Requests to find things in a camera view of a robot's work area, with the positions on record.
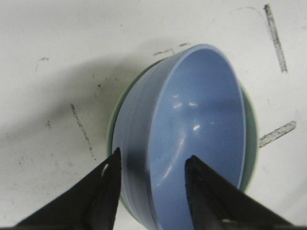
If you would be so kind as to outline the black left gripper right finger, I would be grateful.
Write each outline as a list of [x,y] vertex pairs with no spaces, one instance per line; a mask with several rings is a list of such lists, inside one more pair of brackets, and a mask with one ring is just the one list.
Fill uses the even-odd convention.
[[187,199],[196,230],[296,230],[297,226],[230,184],[195,155],[185,163]]

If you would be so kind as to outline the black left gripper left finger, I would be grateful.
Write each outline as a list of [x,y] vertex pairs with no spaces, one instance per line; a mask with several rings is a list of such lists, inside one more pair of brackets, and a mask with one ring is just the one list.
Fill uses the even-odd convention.
[[15,230],[111,230],[121,189],[121,152],[116,148],[67,192],[26,217]]

